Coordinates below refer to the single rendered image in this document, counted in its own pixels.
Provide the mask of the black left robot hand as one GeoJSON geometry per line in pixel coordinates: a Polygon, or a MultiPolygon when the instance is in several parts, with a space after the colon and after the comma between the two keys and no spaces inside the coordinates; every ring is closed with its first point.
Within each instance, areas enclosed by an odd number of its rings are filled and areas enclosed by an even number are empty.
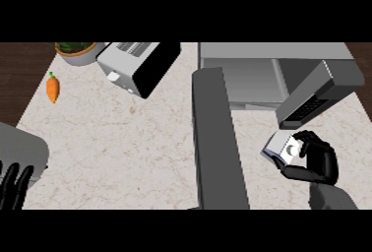
{"type": "Polygon", "coordinates": [[[9,165],[0,182],[0,210],[20,210],[23,208],[26,191],[35,168],[28,165],[20,171],[15,162],[9,165]]]}

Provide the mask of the dark grey microwave door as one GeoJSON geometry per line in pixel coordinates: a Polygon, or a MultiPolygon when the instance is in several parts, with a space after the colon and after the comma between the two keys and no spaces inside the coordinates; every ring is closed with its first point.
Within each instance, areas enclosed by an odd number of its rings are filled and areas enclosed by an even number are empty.
{"type": "Polygon", "coordinates": [[[192,120],[199,209],[248,210],[221,68],[192,74],[192,120]]]}

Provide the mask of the silver and black toaster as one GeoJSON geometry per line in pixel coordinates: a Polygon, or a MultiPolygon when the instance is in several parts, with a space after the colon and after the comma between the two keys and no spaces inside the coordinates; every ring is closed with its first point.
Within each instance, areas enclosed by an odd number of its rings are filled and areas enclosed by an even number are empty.
{"type": "Polygon", "coordinates": [[[147,98],[181,51],[178,42],[110,42],[96,56],[108,80],[147,98]]]}

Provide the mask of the grey microwave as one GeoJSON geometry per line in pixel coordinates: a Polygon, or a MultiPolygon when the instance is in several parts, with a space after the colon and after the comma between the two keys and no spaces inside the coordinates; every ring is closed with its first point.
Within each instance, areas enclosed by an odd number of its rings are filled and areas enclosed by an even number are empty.
{"type": "Polygon", "coordinates": [[[230,109],[271,110],[299,129],[364,85],[341,42],[201,42],[201,68],[223,71],[230,109]]]}

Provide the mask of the potted green plant grey pot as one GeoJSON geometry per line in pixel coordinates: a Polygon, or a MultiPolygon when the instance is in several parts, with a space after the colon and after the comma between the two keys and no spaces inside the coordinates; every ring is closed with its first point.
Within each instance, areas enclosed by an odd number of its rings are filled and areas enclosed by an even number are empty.
{"type": "Polygon", "coordinates": [[[59,49],[56,49],[54,51],[71,66],[79,67],[87,66],[88,64],[96,62],[96,56],[105,49],[105,47],[106,44],[103,42],[93,42],[90,46],[78,52],[66,53],[59,49]]]}

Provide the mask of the orange carrot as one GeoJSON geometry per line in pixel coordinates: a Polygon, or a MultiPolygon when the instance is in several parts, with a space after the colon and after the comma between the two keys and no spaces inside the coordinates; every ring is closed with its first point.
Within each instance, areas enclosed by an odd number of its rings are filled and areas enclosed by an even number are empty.
{"type": "Polygon", "coordinates": [[[59,97],[59,80],[53,74],[48,74],[48,79],[46,81],[46,94],[50,102],[56,102],[59,97]]]}

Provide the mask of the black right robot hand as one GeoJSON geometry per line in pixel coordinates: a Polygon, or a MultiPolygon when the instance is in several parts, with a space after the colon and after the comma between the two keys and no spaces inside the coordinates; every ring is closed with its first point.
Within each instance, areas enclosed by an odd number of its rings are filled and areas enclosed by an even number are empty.
{"type": "Polygon", "coordinates": [[[333,185],[338,180],[338,163],[332,146],[313,131],[301,131],[294,138],[302,142],[299,158],[307,159],[307,166],[286,164],[276,156],[273,163],[288,179],[333,185]]]}

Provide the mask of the white milk carton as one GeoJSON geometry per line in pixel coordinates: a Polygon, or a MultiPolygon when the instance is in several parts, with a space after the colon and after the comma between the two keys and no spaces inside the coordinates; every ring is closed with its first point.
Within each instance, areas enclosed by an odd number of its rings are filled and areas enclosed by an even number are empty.
{"type": "Polygon", "coordinates": [[[271,157],[277,157],[285,164],[292,162],[301,150],[301,143],[294,138],[294,134],[294,131],[279,130],[268,138],[261,150],[261,155],[268,161],[273,161],[271,157]]]}

